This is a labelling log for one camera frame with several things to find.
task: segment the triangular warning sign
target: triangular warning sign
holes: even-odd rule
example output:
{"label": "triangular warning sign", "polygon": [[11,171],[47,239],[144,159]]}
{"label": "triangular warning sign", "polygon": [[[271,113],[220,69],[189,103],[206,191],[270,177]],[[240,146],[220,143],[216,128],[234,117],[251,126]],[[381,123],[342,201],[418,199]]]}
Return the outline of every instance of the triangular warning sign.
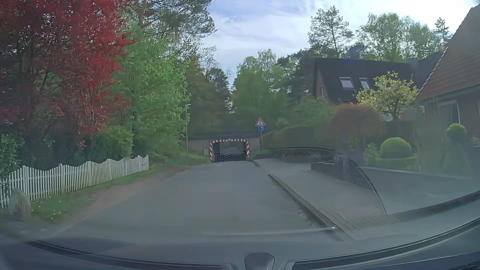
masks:
{"label": "triangular warning sign", "polygon": [[262,120],[261,117],[259,117],[257,120],[257,124],[255,124],[255,126],[264,126],[264,125],[265,125],[265,122]]}

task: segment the windshield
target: windshield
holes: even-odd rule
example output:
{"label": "windshield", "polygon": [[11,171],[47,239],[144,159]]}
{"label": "windshield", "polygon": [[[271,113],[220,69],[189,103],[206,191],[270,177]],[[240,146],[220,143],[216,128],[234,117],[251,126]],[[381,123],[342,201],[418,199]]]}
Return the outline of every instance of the windshield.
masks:
{"label": "windshield", "polygon": [[480,6],[436,5],[2,0],[2,232],[332,247],[294,260],[476,221]]}

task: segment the grass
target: grass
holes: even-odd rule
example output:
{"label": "grass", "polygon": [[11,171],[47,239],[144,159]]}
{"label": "grass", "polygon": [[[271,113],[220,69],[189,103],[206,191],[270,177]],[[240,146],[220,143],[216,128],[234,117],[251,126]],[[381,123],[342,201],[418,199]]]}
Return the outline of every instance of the grass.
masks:
{"label": "grass", "polygon": [[78,213],[81,209],[88,206],[91,202],[90,194],[94,191],[108,188],[115,185],[130,184],[135,181],[164,170],[179,166],[192,166],[210,162],[209,157],[195,154],[189,154],[188,157],[180,155],[175,158],[168,158],[165,164],[153,164],[149,170],[131,174],[102,184],[86,187],[73,192],[49,196],[37,201],[33,201],[32,216],[33,220],[47,222],[59,222],[68,215]]}

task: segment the tunnel entrance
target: tunnel entrance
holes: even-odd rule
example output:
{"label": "tunnel entrance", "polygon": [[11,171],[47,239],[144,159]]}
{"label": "tunnel entrance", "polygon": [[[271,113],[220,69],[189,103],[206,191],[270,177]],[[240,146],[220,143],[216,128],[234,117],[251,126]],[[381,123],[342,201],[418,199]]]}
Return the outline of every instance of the tunnel entrance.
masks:
{"label": "tunnel entrance", "polygon": [[250,146],[246,139],[221,139],[210,143],[212,162],[247,161]]}

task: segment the house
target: house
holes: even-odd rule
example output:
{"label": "house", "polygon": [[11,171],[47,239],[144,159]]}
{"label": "house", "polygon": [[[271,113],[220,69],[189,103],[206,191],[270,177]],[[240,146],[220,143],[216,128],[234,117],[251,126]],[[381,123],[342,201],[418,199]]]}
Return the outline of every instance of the house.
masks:
{"label": "house", "polygon": [[375,89],[374,78],[388,71],[398,73],[402,80],[412,79],[420,89],[441,56],[437,52],[422,60],[411,59],[408,63],[316,58],[312,94],[334,104],[357,103],[358,91]]}
{"label": "house", "polygon": [[446,126],[460,123],[480,136],[480,5],[470,9],[448,42],[417,101],[431,101]]}

